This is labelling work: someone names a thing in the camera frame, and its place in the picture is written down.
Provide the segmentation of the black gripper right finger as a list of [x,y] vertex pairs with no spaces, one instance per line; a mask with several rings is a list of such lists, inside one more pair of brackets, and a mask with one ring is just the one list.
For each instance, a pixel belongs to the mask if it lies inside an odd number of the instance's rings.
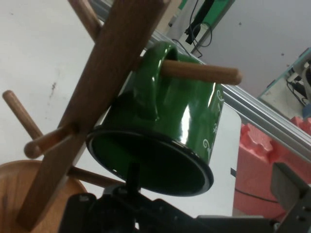
[[274,163],[270,190],[287,210],[282,221],[262,217],[199,216],[209,233],[309,233],[311,231],[311,187],[285,163]]

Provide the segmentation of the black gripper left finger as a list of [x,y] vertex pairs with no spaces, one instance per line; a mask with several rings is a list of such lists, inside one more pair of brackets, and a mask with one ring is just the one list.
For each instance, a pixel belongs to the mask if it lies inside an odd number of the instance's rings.
[[140,165],[129,166],[126,183],[109,187],[97,199],[86,193],[72,196],[65,207],[60,233],[195,233],[190,216],[162,200],[140,193]]

